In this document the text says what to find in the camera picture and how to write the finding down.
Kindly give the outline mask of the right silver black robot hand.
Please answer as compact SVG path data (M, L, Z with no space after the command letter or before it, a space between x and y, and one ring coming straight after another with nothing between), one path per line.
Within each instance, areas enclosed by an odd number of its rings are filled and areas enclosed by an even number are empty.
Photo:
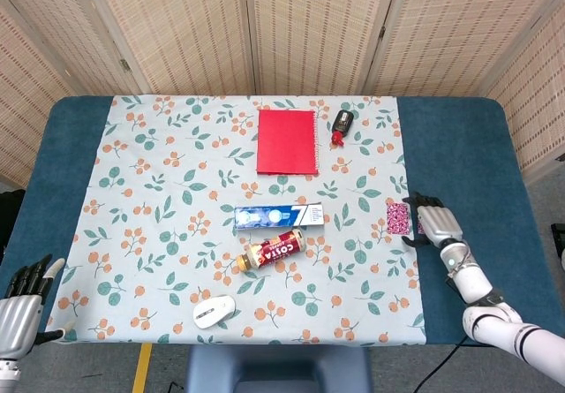
M415 192L403 198L403 202L415 212L423 229L423 233L414 239L402 236L407 246L418 248L434 245L442 250L452 243L463 241L463 230L458 221L439 198Z

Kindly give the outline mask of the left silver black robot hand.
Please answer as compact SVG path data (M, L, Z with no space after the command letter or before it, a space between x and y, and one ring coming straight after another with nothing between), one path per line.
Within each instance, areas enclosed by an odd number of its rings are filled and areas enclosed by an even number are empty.
M0 297L0 360L21 360L35 345L62 339L73 328L71 322L59 329L39 331L51 286L65 265L65 259L59 258L48 267L51 259L48 254L18 269Z

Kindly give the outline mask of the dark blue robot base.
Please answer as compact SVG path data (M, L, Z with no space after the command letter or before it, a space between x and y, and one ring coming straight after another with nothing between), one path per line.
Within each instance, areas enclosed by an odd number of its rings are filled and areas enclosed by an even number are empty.
M370 357L338 345L195 345L185 393L373 393Z

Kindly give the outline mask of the woven folding screen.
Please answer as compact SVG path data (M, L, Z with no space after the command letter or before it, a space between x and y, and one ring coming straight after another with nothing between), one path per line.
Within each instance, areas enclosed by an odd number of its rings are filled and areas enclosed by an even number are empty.
M0 180L59 99L128 93L486 96L535 178L565 161L565 0L0 0Z

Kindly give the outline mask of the blue felt table cover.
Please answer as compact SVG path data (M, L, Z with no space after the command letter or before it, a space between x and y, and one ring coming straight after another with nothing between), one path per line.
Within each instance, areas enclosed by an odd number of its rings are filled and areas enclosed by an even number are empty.
M21 267L48 254L64 258L66 265L96 151L116 97L66 97L52 107L0 264L0 297ZM454 214L491 285L522 320L565 335L565 314L501 105L470 97L395 99L408 178L403 198L415 192L439 198ZM439 250L411 248L417 255L425 319L422 344L455 344L463 336L465 303L447 284L448 271ZM65 265L50 289L41 330L70 324L49 326Z

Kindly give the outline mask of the black bag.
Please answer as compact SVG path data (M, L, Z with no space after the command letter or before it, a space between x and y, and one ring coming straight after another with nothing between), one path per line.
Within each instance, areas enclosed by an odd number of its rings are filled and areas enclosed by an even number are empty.
M0 193L0 260L4 257L25 193L23 189Z

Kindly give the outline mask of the black equipment box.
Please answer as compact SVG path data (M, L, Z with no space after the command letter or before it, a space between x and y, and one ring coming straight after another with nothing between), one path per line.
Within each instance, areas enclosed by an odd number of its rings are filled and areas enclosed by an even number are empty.
M552 223L551 231L557 256L561 259L565 253L565 223Z

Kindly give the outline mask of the yellow floor tape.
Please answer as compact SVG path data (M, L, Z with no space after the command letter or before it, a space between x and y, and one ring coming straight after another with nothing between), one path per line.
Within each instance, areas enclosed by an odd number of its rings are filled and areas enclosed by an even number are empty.
M132 393L145 392L152 346L152 344L142 344L140 346L136 372L133 379Z

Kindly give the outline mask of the black car key red tassel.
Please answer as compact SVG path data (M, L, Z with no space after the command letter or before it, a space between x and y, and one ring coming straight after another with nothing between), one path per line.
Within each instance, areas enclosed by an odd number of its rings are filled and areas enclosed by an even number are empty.
M331 127L330 143L332 146L342 147L344 139L351 128L354 115L349 110L339 110Z

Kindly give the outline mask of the Costa coffee bottle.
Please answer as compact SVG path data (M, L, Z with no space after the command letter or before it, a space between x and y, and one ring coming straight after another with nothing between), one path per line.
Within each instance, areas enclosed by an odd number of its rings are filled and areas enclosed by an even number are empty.
M259 244L236 257L240 271L260 269L305 249L305 237L301 230L293 229Z

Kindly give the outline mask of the blue white toothpaste box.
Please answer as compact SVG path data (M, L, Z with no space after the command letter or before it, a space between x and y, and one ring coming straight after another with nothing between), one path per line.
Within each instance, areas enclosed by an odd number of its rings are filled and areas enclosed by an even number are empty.
M234 216L237 230L309 227L325 223L321 203L236 207Z

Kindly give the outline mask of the red spiral notebook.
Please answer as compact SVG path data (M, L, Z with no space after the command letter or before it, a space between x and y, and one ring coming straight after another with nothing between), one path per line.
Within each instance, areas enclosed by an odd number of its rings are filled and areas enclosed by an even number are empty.
M257 173L317 175L317 123L310 110L260 110Z

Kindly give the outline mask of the white computer mouse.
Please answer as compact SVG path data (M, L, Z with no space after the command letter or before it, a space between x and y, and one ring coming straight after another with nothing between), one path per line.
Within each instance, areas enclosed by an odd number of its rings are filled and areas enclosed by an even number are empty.
M205 299L193 308L193 322L199 329L208 329L231 317L236 310L235 299L221 295Z

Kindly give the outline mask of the floral print tablecloth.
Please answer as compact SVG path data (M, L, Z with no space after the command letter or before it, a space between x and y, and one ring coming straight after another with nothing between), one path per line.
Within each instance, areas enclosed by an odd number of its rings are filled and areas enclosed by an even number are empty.
M310 110L317 175L261 176L260 110ZM330 143L339 110L354 115ZM387 232L408 178L397 101L376 96L118 96L100 138L49 326L64 341L422 344L414 249ZM248 272L236 257L274 230L238 231L244 205L321 203L305 250ZM205 299L236 310L208 329Z

